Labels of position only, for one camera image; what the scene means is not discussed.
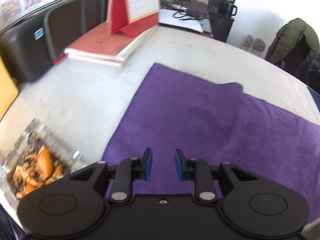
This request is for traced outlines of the red desk calendar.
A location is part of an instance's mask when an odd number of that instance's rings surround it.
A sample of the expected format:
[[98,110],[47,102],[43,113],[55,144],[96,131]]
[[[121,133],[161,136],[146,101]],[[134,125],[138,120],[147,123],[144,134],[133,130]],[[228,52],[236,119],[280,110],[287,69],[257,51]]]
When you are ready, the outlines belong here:
[[159,24],[159,11],[159,0],[109,0],[110,32],[134,38]]

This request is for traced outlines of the black mug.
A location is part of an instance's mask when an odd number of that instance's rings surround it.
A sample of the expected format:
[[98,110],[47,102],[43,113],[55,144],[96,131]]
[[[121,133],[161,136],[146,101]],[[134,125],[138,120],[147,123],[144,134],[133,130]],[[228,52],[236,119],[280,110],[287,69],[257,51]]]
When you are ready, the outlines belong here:
[[233,17],[237,12],[238,7],[231,2],[223,2],[219,7],[219,14],[226,17]]

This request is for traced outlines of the purple microfiber towel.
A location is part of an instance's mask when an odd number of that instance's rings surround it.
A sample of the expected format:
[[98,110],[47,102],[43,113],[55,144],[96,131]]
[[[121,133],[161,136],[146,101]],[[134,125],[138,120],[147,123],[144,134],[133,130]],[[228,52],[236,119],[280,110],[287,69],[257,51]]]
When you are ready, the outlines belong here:
[[299,192],[309,220],[319,218],[319,127],[247,95],[238,83],[215,84],[160,64],[151,67],[108,142],[110,165],[153,151],[150,181],[137,194],[186,194],[174,152],[210,165],[229,161]]

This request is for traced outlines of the black cabinet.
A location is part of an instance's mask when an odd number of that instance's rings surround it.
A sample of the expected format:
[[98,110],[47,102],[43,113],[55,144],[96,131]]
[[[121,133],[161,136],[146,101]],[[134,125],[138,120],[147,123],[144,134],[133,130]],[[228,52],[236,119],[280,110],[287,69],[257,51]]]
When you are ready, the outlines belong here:
[[210,27],[215,40],[226,43],[234,19],[214,12],[209,12]]

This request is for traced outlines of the green puffer jacket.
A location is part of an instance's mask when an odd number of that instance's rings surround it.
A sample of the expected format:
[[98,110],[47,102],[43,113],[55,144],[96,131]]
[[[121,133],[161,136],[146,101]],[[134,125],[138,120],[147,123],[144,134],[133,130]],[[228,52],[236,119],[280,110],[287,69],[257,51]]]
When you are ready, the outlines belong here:
[[282,26],[269,46],[265,60],[278,64],[299,46],[304,59],[319,52],[319,38],[314,29],[301,18],[295,18]]

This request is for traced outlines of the glass ashtray with peels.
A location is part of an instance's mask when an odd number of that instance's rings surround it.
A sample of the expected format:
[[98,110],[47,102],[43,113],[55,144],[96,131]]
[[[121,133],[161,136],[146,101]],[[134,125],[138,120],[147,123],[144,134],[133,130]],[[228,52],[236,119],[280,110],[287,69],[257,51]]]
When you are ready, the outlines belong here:
[[14,202],[87,165],[82,154],[34,119],[1,166],[1,190]]

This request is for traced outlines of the red cover book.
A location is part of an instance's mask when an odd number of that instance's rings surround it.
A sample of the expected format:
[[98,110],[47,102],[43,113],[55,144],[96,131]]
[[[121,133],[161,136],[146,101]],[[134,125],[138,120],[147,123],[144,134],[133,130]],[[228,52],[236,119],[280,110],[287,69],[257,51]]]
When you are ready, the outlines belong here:
[[110,24],[104,22],[69,45],[64,53],[70,59],[122,67],[135,51],[157,30],[154,26],[135,38],[121,32],[110,33]]

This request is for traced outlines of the grey plush slippers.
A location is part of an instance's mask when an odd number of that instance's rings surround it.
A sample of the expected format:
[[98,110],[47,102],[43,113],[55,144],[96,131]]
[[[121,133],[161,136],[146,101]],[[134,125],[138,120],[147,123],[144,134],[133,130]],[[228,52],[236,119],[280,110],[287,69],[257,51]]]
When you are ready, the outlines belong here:
[[241,48],[244,51],[261,57],[263,51],[266,49],[266,43],[260,38],[254,38],[251,35],[247,35]]

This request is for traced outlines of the seated man in black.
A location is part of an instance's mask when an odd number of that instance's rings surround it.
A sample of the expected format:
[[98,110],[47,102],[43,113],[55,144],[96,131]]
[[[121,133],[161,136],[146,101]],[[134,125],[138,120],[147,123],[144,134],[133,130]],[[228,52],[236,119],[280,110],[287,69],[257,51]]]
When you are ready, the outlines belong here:
[[320,54],[305,59],[296,69],[294,76],[319,94],[320,89]]

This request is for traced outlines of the white paper sheet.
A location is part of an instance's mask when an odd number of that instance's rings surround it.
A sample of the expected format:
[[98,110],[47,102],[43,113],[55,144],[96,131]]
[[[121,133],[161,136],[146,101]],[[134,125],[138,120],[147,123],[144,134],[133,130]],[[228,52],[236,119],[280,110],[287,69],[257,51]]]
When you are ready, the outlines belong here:
[[175,11],[169,9],[161,9],[159,11],[159,22],[160,24],[169,25],[173,27],[179,27],[183,29],[189,29],[198,33],[203,33],[203,29],[199,21],[187,20],[183,21],[179,18],[175,18],[173,14]]

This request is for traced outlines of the dark wooden desk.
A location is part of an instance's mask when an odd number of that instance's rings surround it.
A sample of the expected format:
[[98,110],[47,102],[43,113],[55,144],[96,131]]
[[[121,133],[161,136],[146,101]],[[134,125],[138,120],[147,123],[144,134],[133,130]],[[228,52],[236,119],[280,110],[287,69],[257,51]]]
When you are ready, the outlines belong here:
[[179,1],[175,1],[174,3],[165,1],[161,9],[169,9],[169,10],[175,11],[173,16],[183,21],[187,21],[187,20],[199,21],[199,23],[202,26],[203,33],[198,33],[189,29],[183,29],[183,28],[173,27],[173,26],[159,23],[160,25],[213,38],[213,33],[210,27],[209,12],[207,9],[207,5],[205,3],[201,3],[197,0],[179,0]]

